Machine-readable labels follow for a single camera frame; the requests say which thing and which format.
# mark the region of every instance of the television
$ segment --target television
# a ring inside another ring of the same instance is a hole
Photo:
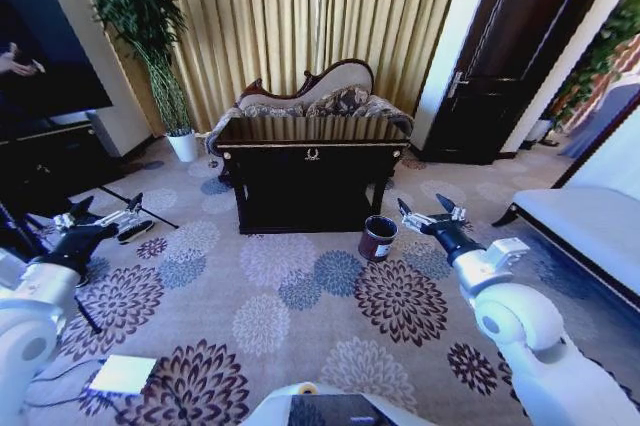
[[[0,136],[108,106],[58,0],[0,0]]]

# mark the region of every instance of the black cable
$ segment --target black cable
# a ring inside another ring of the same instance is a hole
[[[88,398],[88,396],[76,396],[75,398],[63,399],[62,401],[56,401],[55,403],[36,404],[36,403],[30,403],[29,401],[25,401],[24,404],[26,404],[30,408],[52,408],[54,406],[60,406],[61,404],[67,404],[67,403],[73,403],[73,402],[76,402],[76,401],[82,401],[82,400],[87,399],[87,398]]]
[[[103,359],[103,358],[87,359],[86,361],[82,361],[81,363],[74,364],[73,366],[71,366],[70,368],[66,369],[65,371],[61,372],[60,374],[58,374],[56,376],[53,376],[51,378],[35,378],[31,382],[32,383],[40,383],[40,382],[43,382],[43,381],[55,381],[56,379],[60,379],[65,374],[68,374],[71,371],[73,371],[74,369],[79,368],[80,366],[84,366],[85,364],[94,363],[94,362],[98,362],[100,364],[104,364],[106,361],[107,360]]]
[[[117,413],[117,415],[118,415],[118,416],[119,416],[123,421],[125,421],[129,426],[136,426],[135,421],[131,421],[131,420],[127,419],[127,418],[125,417],[125,414],[124,414],[121,410],[119,410],[119,409],[118,409],[118,407],[116,406],[116,403],[114,403],[113,401],[111,401],[111,400],[110,400],[109,398],[107,398],[106,396],[99,395],[98,397],[100,398],[100,400],[101,400],[101,401],[104,401],[104,402],[105,402],[105,403],[107,403],[109,406],[111,406],[111,407],[115,410],[115,412]]]

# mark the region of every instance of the patterned carpet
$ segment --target patterned carpet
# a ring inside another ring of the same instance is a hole
[[[519,236],[532,248],[515,269],[519,281],[548,295],[577,345],[638,399],[638,316],[525,223],[489,224],[514,191],[559,177],[567,162],[554,153],[538,146],[482,167],[407,155],[383,212],[398,218],[396,197],[439,211],[440,192],[466,205],[476,240]],[[179,163],[158,141],[112,185],[129,196],[144,191],[148,209],[181,227],[158,224],[127,246],[103,242],[78,297],[104,332],[94,336],[74,319],[43,373],[111,353],[159,358],[145,394],[32,409],[30,424],[235,424],[273,389],[304,380],[379,394],[445,425],[529,424],[509,367],[476,330],[432,240],[403,230],[386,262],[367,264],[358,233],[240,236],[233,193],[207,161]],[[96,193],[95,212],[115,206]],[[36,383],[28,399],[84,395],[97,368]]]

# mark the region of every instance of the door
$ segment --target door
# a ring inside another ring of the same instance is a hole
[[[496,159],[592,2],[481,0],[422,159]]]

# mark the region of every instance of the door handle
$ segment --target door handle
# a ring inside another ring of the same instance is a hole
[[[459,84],[469,84],[469,81],[462,79],[463,71],[456,71],[453,75],[453,80],[451,81],[451,85],[449,86],[449,92],[447,93],[447,99],[453,98],[456,94],[456,90],[458,89]]]

